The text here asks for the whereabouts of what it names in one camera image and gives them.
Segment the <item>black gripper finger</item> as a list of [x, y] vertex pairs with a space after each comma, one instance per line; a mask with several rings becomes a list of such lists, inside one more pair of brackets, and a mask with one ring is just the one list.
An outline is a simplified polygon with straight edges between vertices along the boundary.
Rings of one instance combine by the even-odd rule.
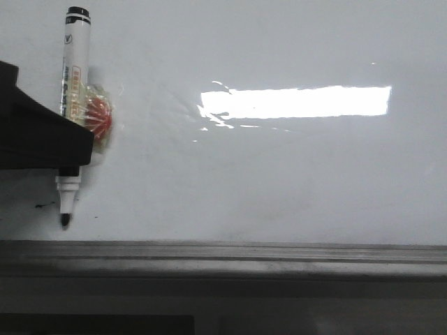
[[94, 134], [17, 87], [19, 68], [1, 62], [1, 169], [59, 169], [90, 164]]

